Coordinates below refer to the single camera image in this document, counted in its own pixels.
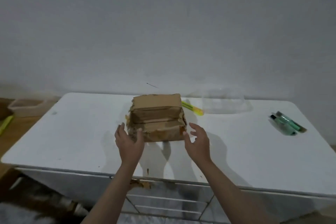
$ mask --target damaged cardboard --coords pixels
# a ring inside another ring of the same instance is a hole
[[[187,122],[180,94],[141,95],[134,97],[129,110],[127,129],[136,140],[138,128],[142,128],[145,142],[183,140]]]

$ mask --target white desk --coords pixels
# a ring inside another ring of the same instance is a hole
[[[133,97],[66,94],[1,161],[23,167],[27,174],[28,170],[51,170],[56,175],[71,172],[113,176],[121,163],[113,135],[117,125],[125,121]],[[200,99],[188,100],[201,106]],[[211,157],[219,168],[243,189],[266,191],[269,195],[282,192],[336,197],[336,154],[300,110],[287,101],[249,103],[252,110],[240,114],[196,116],[184,110],[187,122],[207,131]],[[294,137],[283,135],[269,120],[277,111],[308,131]],[[188,157],[183,141],[147,143],[134,177],[207,185]],[[210,221],[222,219],[214,217]]]

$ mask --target plastic container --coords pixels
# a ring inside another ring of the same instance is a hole
[[[240,113],[246,111],[244,104],[244,94],[239,89],[212,89],[202,93],[204,113]]]
[[[16,117],[33,117],[44,115],[54,104],[52,100],[16,99],[8,109]]]

